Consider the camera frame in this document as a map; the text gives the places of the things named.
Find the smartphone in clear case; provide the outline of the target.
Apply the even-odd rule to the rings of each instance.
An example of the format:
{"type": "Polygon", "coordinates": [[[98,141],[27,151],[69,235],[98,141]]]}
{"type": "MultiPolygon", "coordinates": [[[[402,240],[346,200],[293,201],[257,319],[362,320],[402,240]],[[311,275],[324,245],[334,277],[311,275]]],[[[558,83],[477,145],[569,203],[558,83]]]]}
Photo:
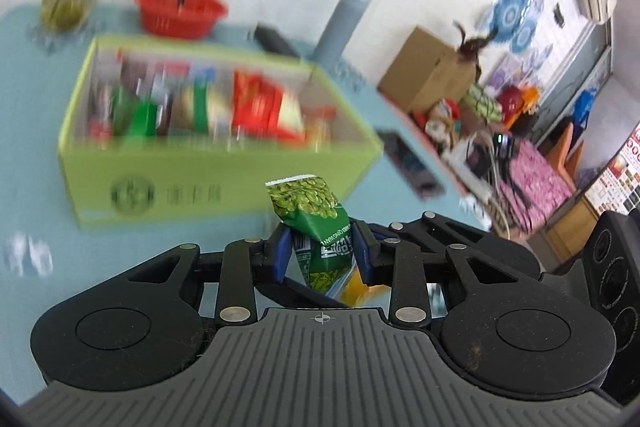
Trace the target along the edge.
{"type": "Polygon", "coordinates": [[[400,134],[390,130],[376,130],[376,134],[384,144],[385,155],[390,158],[390,162],[416,196],[427,200],[445,193],[444,187],[436,179],[432,170],[424,164],[400,134]]]}

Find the black rectangular case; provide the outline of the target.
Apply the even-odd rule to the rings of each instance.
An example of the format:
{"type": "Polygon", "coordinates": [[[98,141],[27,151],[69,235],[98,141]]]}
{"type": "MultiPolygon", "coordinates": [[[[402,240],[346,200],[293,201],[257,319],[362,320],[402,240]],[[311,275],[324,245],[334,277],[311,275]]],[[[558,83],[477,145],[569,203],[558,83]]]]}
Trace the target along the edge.
{"type": "Polygon", "coordinates": [[[300,55],[276,28],[258,24],[254,30],[254,40],[262,49],[271,54],[299,58],[300,55]]]}

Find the green pea snack packet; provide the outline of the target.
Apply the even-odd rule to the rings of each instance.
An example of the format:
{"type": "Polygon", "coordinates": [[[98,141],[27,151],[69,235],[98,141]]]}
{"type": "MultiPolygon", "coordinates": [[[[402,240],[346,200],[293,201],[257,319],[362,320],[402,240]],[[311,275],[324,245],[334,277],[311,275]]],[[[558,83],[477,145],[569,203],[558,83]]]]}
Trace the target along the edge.
{"type": "Polygon", "coordinates": [[[348,214],[320,176],[299,174],[265,183],[280,221],[293,230],[294,251],[308,287],[323,295],[352,269],[348,214]]]}

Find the green cardboard snack box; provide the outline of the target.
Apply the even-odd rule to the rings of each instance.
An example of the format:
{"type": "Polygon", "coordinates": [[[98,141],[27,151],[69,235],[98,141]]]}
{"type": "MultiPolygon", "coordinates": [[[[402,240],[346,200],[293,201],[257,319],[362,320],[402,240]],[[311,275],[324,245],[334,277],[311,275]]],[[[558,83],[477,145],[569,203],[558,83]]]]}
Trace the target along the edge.
{"type": "Polygon", "coordinates": [[[298,174],[341,202],[382,150],[316,65],[121,35],[90,44],[58,138],[81,225],[262,211],[298,174]]]}

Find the brown cardboard box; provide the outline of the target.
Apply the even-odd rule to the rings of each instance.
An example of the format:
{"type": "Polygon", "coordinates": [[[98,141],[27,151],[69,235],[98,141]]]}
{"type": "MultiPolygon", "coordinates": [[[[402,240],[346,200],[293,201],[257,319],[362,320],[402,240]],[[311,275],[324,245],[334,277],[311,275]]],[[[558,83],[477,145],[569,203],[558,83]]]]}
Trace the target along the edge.
{"type": "Polygon", "coordinates": [[[378,92],[404,113],[425,113],[442,98],[459,102],[475,80],[474,61],[416,26],[378,83],[378,92]]]}

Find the grey-blue cylinder bottle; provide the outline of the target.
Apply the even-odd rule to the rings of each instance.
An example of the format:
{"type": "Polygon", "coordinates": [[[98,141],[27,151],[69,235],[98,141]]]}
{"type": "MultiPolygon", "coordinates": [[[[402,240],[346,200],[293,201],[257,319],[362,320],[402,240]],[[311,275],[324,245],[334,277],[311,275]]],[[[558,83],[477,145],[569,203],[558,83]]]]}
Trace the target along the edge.
{"type": "Polygon", "coordinates": [[[367,9],[366,0],[340,0],[314,48],[312,60],[325,69],[332,68],[342,56],[352,34],[367,9]]]}

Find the blue paper fan decoration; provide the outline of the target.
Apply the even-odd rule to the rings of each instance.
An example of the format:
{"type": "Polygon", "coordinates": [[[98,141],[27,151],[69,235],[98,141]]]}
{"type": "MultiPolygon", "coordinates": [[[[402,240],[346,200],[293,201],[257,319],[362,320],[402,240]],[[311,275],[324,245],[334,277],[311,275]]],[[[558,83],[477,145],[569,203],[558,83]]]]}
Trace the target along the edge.
{"type": "Polygon", "coordinates": [[[544,12],[544,0],[497,0],[476,24],[479,31],[494,30],[495,43],[507,44],[512,54],[525,53],[535,38],[544,12]]]}

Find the red plastic basket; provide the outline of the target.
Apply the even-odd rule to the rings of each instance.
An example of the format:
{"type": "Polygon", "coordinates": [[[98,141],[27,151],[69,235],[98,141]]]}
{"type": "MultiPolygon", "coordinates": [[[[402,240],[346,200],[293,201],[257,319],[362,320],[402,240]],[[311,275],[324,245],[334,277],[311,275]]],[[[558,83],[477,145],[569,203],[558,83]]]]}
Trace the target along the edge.
{"type": "Polygon", "coordinates": [[[186,40],[209,36],[216,23],[228,15],[221,0],[134,0],[142,28],[149,34],[186,40]]]}

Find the yellow snack packet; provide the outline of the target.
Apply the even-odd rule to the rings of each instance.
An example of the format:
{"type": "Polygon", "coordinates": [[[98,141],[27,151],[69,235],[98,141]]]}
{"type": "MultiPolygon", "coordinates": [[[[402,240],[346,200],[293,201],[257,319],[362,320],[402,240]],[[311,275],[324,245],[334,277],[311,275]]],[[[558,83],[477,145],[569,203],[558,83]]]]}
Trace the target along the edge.
{"type": "Polygon", "coordinates": [[[360,271],[354,268],[347,277],[338,300],[349,308],[361,308],[369,306],[375,299],[387,297],[390,297],[388,286],[363,283],[360,271]]]}

